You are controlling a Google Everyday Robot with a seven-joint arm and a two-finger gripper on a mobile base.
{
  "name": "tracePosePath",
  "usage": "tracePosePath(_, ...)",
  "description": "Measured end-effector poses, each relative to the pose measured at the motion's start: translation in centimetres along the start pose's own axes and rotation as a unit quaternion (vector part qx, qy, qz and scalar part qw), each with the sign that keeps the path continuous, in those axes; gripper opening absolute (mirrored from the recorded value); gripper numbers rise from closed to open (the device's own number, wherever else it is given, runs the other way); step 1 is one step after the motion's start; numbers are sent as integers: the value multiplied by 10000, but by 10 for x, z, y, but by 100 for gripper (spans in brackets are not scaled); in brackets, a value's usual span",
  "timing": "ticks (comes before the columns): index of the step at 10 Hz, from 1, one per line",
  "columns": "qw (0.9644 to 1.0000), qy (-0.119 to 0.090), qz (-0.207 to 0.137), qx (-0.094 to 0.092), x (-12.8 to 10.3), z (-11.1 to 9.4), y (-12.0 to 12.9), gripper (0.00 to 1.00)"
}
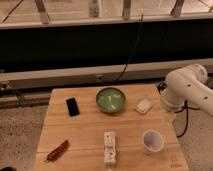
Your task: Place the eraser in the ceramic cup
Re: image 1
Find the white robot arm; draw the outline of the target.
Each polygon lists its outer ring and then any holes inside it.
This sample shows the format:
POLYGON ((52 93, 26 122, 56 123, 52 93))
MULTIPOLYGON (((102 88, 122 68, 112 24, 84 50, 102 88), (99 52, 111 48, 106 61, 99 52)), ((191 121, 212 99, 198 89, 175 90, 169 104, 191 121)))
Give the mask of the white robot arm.
POLYGON ((190 101, 204 112, 213 115, 213 90, 205 85, 208 73, 204 66, 192 64, 166 75, 166 88, 160 95, 162 106, 169 112, 180 110, 190 101))

